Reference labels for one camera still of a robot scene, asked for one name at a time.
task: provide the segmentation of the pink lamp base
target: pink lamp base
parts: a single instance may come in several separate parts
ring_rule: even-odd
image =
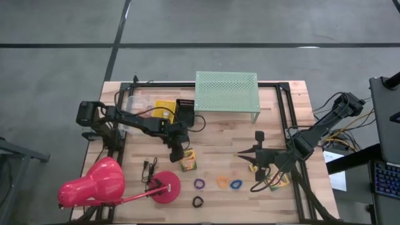
[[[179,192],[181,191],[181,181],[179,180],[178,176],[175,175],[173,172],[161,171],[161,172],[158,172],[156,175],[154,175],[152,178],[158,179],[166,186],[171,185],[171,188],[169,189],[169,191],[165,191],[164,193],[162,193],[160,195],[156,194],[156,195],[152,196],[152,198],[157,203],[161,203],[161,204],[171,203],[179,196]],[[151,182],[149,184],[149,188],[153,188],[154,186],[155,186],[155,182]]]

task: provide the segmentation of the blue ring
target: blue ring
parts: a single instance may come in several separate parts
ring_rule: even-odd
[[[201,186],[197,186],[196,184],[197,184],[198,182],[202,183],[202,185],[201,185]],[[206,182],[205,182],[203,179],[197,178],[197,179],[194,180],[193,185],[194,185],[194,187],[195,187],[196,189],[202,189],[202,188],[205,187]]]
[[[241,181],[241,180],[235,180],[235,181],[232,181],[230,187],[231,187],[232,189],[239,189],[239,188],[242,186],[242,184],[243,184],[243,181]]]

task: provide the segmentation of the purple ring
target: purple ring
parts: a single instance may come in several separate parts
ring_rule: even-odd
[[[205,185],[206,185],[206,182],[205,182],[203,179],[197,178],[197,179],[194,180],[193,185],[194,185],[194,187],[195,187],[196,189],[203,189],[203,188],[205,187]]]

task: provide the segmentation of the plastic ring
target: plastic ring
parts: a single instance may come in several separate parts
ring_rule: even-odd
[[[197,178],[194,180],[193,185],[196,189],[203,189],[206,186],[206,182],[203,179]]]
[[[232,189],[239,189],[242,186],[242,184],[243,184],[243,181],[241,181],[241,180],[232,181],[231,188]]]
[[[200,196],[196,196],[196,197],[194,197],[194,199],[193,199],[193,202],[192,202],[192,205],[193,205],[193,207],[195,207],[195,208],[200,208],[201,206],[203,206],[203,203],[204,203],[204,200],[200,197]]]
[[[229,179],[224,176],[220,176],[217,179],[217,184],[220,188],[227,188],[229,186]]]

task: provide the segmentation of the keyboard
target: keyboard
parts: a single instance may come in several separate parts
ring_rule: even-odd
[[[375,193],[400,199],[400,167],[374,162]]]

